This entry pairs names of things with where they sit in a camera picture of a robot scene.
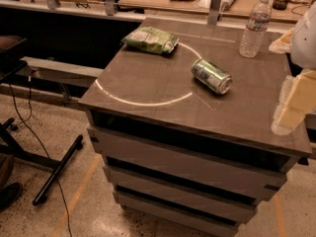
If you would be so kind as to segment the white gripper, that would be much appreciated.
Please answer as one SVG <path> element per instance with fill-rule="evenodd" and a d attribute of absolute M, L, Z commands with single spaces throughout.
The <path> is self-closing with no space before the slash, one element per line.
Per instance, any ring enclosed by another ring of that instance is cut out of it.
<path fill-rule="evenodd" d="M 291 61 L 305 69 L 316 69 L 316 2 L 295 25 L 269 46 L 269 51 L 290 53 Z M 273 116 L 272 132 L 288 135 L 316 109 L 316 70 L 286 76 Z"/>

